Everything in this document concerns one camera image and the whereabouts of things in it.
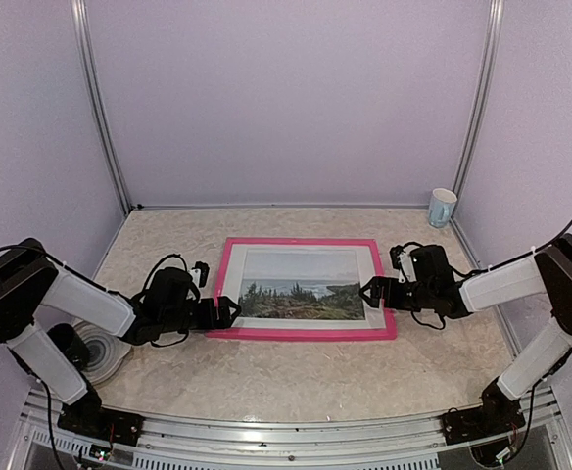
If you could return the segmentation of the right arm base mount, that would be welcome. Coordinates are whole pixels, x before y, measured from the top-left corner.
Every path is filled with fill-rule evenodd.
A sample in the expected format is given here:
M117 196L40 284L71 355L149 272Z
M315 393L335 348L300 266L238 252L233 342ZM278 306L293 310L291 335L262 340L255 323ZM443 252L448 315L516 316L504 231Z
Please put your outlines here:
M510 399L497 380L486 387L481 400L478 406L450 409L441 416L448 446L495 436L526 425L520 399Z

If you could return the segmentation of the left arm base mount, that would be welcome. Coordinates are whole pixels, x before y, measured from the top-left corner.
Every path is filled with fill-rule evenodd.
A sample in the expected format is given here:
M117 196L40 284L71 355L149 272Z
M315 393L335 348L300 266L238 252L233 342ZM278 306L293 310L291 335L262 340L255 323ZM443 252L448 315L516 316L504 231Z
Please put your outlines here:
M63 404L58 427L75 434L135 447L141 435L145 417L127 411L104 407L95 389L74 404Z

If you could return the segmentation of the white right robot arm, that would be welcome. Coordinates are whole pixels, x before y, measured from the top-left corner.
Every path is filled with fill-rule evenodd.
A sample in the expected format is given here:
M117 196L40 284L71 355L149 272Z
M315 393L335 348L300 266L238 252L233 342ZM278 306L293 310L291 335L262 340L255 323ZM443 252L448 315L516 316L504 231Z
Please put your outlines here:
M523 255L458 274L440 245L391 249L393 277L374 276L359 290L373 308L460 319L497 308L521 314L510 323L522 350L495 381L496 394L520 399L572 351L572 234L561 234Z

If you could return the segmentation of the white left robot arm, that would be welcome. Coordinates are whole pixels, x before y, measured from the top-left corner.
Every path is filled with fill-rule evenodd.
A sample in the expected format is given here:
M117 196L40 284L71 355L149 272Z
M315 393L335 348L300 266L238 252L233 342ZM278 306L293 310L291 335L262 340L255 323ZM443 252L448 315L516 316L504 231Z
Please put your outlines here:
M202 297L207 272L204 266L193 274L157 262L147 283L129 297L69 267L34 238L1 246L0 344L71 406L72 421L85 433L103 434L109 412L87 397L87 379L52 328L79 320L132 346L155 343L169 333L228 329L242 308L227 297Z

